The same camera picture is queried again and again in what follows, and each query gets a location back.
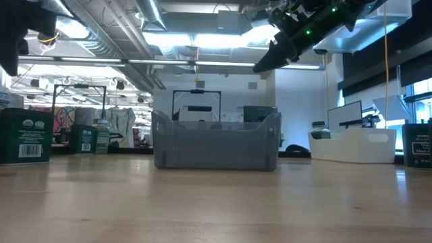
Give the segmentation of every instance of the exposed ductwork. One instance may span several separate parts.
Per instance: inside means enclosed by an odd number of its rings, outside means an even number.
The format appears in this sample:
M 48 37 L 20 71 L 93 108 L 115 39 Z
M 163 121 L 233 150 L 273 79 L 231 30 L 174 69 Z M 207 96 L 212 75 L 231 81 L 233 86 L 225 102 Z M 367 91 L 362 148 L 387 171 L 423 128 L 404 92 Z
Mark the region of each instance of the exposed ductwork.
M 87 41 L 80 41 L 80 45 L 94 54 L 96 57 L 124 58 L 126 55 L 121 49 L 109 38 L 107 33 L 98 25 L 98 23 L 87 13 L 77 0 L 61 0 L 64 6 L 56 0 L 44 0 L 43 7 L 59 14 L 74 14 L 79 20 L 83 21 L 90 30 L 86 37 Z M 75 20 L 59 16 L 57 21 L 67 26 Z M 115 67 L 130 79 L 130 82 L 139 90 L 153 93 L 153 84 L 148 78 L 143 76 L 131 64 L 125 64 L 124 67 Z
M 167 30 L 162 21 L 162 11 L 157 0 L 136 0 L 136 5 L 146 22 L 152 23 L 160 30 Z

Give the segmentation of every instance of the white plastic bin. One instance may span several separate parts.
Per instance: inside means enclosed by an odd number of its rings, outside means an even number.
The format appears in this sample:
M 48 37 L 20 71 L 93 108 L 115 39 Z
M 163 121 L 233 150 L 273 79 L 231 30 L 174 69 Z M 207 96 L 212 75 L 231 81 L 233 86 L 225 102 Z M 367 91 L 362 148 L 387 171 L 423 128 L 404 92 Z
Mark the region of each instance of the white plastic bin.
M 314 139 L 309 133 L 312 159 L 351 163 L 394 163 L 396 130 L 350 128 L 332 139 Z

